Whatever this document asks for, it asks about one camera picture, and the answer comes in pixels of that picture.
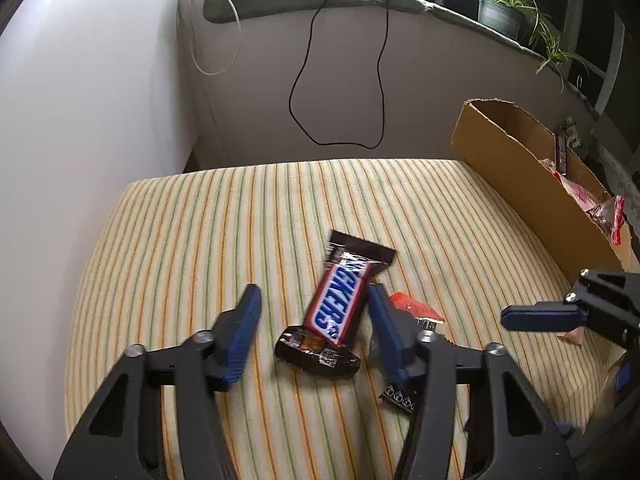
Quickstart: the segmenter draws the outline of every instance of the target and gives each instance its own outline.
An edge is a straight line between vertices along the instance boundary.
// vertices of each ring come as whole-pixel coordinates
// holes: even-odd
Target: wall
[[[24,0],[0,36],[0,419],[44,478],[98,232],[126,184],[180,173],[193,144],[175,4]]]
[[[232,59],[235,23],[212,24],[193,0],[198,60],[212,72]],[[312,10],[242,21],[236,64],[203,77],[216,124],[198,141],[206,166],[236,166],[366,157],[449,158],[462,103],[501,98],[526,108],[550,128],[566,115],[589,131],[593,118],[578,96],[561,93],[559,77],[535,71],[536,59],[475,31],[431,15],[390,11],[389,38],[380,63],[386,97],[386,134],[373,151],[354,146],[319,147],[290,118],[287,99],[305,55]],[[314,27],[306,70],[293,109],[318,140],[373,144],[381,128],[376,59],[385,33],[385,9],[323,9]]]

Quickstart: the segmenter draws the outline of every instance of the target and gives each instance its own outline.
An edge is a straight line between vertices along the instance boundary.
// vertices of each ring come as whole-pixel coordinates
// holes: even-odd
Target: striped tablecloth
[[[507,333],[500,310],[562,296],[569,284],[538,238],[476,173],[452,160],[330,160],[142,180],[124,191],[86,266],[66,371],[70,433],[123,348],[181,343],[235,305],[246,283],[262,320],[242,380],[220,394],[242,480],[391,479],[408,418],[382,405],[366,359],[330,382],[274,362],[322,272],[332,229],[398,250],[380,275],[447,318],[444,335],[481,348],[502,341],[555,418],[584,425],[620,351],[593,333],[582,348],[553,334]],[[355,352],[367,355],[364,316]],[[466,388],[459,386],[450,478],[464,467]],[[164,389],[172,478],[182,478],[174,393]]]

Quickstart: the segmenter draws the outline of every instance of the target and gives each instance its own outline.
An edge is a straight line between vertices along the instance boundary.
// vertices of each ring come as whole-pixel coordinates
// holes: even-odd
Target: silver screw
[[[504,345],[500,343],[489,343],[486,346],[486,351],[489,352],[489,354],[491,355],[505,355],[507,353],[507,350],[504,347]]]
[[[438,334],[433,330],[420,330],[420,332],[418,332],[418,341],[421,343],[433,343],[437,338]]]
[[[127,357],[140,357],[143,353],[145,353],[145,347],[139,344],[129,345],[124,351]]]
[[[193,334],[193,340],[200,344],[209,343],[213,341],[213,334],[211,333],[211,330],[200,330]]]

